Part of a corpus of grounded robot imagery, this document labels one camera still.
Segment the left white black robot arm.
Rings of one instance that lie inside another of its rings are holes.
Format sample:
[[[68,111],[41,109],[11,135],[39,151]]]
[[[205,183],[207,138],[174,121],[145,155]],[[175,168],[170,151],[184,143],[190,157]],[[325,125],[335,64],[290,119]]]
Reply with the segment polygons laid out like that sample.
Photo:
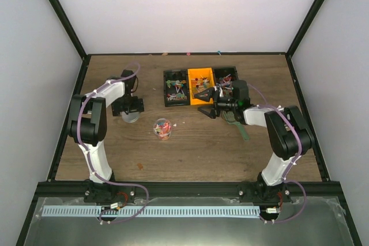
[[[97,194],[105,202],[112,202],[118,195],[104,147],[107,110],[111,108],[113,117],[120,117],[126,123],[136,122],[144,112],[143,99],[134,95],[137,88],[137,72],[124,70],[120,77],[107,79],[90,93],[75,94],[71,99],[67,133],[84,154],[89,179],[102,183]]]

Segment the clear plastic cup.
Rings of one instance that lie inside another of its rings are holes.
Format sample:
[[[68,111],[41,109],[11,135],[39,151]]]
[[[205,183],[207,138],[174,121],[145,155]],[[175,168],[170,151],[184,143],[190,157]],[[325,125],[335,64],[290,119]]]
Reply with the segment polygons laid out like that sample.
[[[162,141],[168,140],[171,136],[172,124],[168,119],[157,119],[153,125],[154,134]]]

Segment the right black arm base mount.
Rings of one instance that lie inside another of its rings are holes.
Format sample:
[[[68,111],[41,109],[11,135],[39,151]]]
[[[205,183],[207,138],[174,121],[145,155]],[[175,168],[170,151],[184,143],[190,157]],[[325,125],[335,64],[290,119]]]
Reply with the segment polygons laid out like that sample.
[[[238,184],[237,191],[242,202],[261,204],[277,204],[289,202],[291,197],[285,193],[286,187],[284,184],[276,186],[267,186],[264,182],[249,182],[244,181]]]

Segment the orange candy bin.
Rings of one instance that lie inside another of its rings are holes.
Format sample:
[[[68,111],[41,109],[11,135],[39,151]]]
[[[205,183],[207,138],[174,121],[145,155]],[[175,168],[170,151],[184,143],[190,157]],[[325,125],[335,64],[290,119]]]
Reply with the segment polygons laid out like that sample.
[[[213,70],[210,67],[188,69],[190,105],[205,105],[208,102],[196,99],[194,95],[215,86]]]

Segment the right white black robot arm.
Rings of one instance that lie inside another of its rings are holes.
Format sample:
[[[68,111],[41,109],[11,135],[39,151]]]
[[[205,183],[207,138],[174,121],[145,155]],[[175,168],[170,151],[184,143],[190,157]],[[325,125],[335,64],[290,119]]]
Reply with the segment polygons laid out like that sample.
[[[231,112],[235,121],[242,125],[267,129],[273,153],[258,176],[256,194],[260,200],[268,202],[276,196],[276,187],[287,181],[291,168],[314,146],[315,139],[297,106],[254,105],[249,96],[250,88],[246,81],[235,80],[228,88],[229,95],[225,95],[223,85],[217,84],[196,93],[194,98],[213,103],[208,112],[199,109],[211,119],[222,112]]]

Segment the black candy bin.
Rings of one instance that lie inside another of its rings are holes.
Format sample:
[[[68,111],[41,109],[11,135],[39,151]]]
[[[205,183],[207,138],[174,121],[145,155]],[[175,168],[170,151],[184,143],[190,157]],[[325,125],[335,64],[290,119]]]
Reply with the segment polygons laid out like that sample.
[[[190,105],[187,70],[165,70],[163,80],[165,107]]]
[[[216,85],[222,87],[225,97],[232,96],[232,82],[238,79],[238,72],[235,66],[213,67],[213,78]]]

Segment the green plastic scoop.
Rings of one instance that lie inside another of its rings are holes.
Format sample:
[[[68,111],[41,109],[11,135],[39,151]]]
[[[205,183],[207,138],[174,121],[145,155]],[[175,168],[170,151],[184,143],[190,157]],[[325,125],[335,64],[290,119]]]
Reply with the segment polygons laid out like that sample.
[[[235,117],[234,117],[234,114],[230,111],[226,112],[226,111],[223,111],[221,113],[221,117],[228,123],[228,124],[231,124],[231,125],[234,125],[237,127],[242,139],[244,141],[248,141],[250,138],[249,138],[249,135],[244,127],[244,125],[242,125],[240,122],[238,122]]]

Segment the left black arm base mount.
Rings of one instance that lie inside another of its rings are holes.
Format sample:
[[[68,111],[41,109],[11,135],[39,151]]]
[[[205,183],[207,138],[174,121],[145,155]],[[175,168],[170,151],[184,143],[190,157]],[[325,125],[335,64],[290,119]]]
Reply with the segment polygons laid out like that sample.
[[[134,197],[135,188],[133,187],[91,183],[85,191],[84,202],[97,205],[108,205],[115,202],[132,203]]]

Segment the white round cup lid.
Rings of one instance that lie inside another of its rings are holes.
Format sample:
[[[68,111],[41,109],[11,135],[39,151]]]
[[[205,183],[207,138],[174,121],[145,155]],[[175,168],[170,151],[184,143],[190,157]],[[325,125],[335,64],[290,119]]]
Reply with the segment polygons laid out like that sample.
[[[130,113],[122,112],[121,117],[123,121],[126,123],[134,123],[139,119],[140,112],[130,112]]]

